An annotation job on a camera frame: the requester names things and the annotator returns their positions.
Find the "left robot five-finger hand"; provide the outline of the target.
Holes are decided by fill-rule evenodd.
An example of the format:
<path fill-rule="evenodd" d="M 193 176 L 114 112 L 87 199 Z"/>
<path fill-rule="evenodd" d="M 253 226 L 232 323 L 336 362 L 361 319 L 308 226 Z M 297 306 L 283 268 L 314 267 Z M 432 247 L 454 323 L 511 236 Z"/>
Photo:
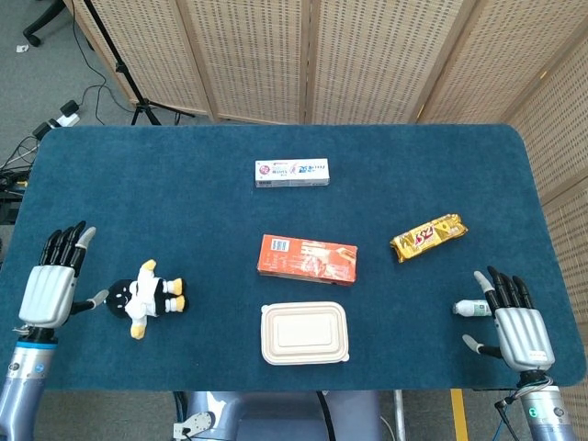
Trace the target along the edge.
<path fill-rule="evenodd" d="M 74 300 L 85 255 L 95 235 L 96 228 L 86 227 L 83 220 L 51 234 L 39 264 L 29 273 L 18 314 L 29 329 L 57 329 L 70 316 L 93 310 L 106 300 L 106 289 L 88 300 Z"/>

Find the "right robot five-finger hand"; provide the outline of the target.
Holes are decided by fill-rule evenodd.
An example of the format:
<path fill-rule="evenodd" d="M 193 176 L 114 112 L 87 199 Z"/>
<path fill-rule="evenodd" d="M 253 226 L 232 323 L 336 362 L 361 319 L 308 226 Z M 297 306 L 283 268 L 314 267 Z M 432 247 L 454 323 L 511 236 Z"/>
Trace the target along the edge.
<path fill-rule="evenodd" d="M 474 353 L 503 360 L 510 369 L 522 373 L 546 372 L 555 364 L 555 355 L 541 312 L 535 308 L 524 280 L 508 277 L 489 266 L 488 273 L 474 273 L 491 310 L 499 344 L 490 346 L 464 334 L 462 340 Z"/>

